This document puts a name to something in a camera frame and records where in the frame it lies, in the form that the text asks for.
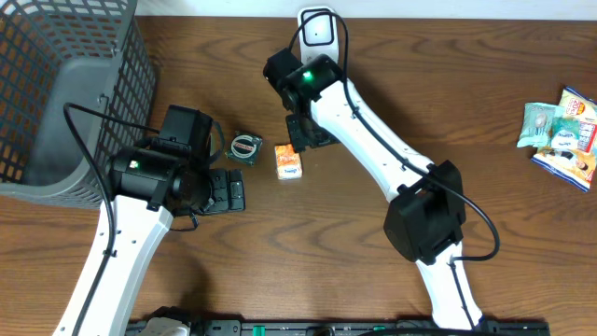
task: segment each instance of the wooden table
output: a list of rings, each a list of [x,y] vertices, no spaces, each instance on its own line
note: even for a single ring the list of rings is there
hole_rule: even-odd
[[[290,19],[141,18],[160,66],[151,120],[169,104],[265,139],[242,168],[247,210],[170,233],[132,317],[176,305],[247,319],[395,319],[430,315],[416,267],[390,246],[387,203],[343,146],[302,155],[304,176],[279,181],[273,146],[286,111],[261,75],[286,46]],[[468,196],[495,221],[499,256],[466,264],[477,304],[498,318],[546,319],[553,335],[597,333],[597,197],[530,163],[516,148],[523,106],[557,104],[564,84],[597,97],[597,25],[555,21],[348,20],[350,77],[385,122],[435,162],[453,161]],[[97,211],[0,203],[0,330],[57,326],[95,232]],[[187,218],[175,226],[189,225]],[[468,211],[465,253],[492,246]]]

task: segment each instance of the green light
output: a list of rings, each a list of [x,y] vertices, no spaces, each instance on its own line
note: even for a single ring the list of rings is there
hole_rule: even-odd
[[[302,73],[303,78],[305,78],[305,80],[312,80],[313,79],[313,74],[311,73],[311,71],[305,71],[304,73]]]

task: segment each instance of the white wall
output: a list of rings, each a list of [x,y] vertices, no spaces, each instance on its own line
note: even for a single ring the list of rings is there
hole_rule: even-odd
[[[597,19],[597,0],[138,0],[137,15],[295,17],[316,5],[358,18]]]

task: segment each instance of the orange box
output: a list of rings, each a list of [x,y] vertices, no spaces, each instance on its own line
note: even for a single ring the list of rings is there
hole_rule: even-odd
[[[276,146],[275,151],[278,179],[301,178],[300,155],[295,153],[292,145]]]

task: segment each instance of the plastic basket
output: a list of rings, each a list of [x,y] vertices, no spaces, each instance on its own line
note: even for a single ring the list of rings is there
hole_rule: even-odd
[[[135,0],[0,0],[0,194],[97,208],[62,113],[72,102],[146,124],[156,77]],[[100,167],[142,131],[72,111]]]

